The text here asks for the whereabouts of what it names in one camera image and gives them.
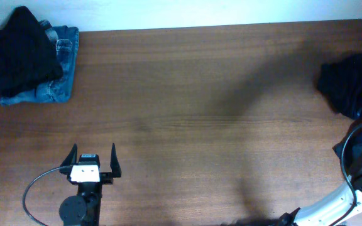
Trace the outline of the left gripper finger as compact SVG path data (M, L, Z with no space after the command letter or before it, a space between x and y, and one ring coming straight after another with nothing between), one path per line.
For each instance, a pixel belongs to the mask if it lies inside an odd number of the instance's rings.
M122 176L121 167L116 153L116 146L114 143L112 144L111 148L110 168L113 178L120 178Z
M74 144L67 157L63 160L61 167L72 166L77 162L77 145Z

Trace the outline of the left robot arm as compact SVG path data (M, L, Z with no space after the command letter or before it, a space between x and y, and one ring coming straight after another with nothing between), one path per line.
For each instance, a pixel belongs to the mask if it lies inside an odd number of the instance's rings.
M66 198L60 208L59 216L64 226L98 226L101 212L102 187L112 185L113 179L122 176L116 154L112 145L110 171L100 171L100 159L96 154L77 154L74 144L67 157L60 165L59 172L77 186L77 194Z

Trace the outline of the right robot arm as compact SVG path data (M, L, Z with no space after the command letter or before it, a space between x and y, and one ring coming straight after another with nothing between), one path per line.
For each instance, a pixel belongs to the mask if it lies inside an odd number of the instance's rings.
M323 65L317 89L337 113L355 122L333 148L344 183L318 202L284 213L277 225L339 225L362 213L362 55Z

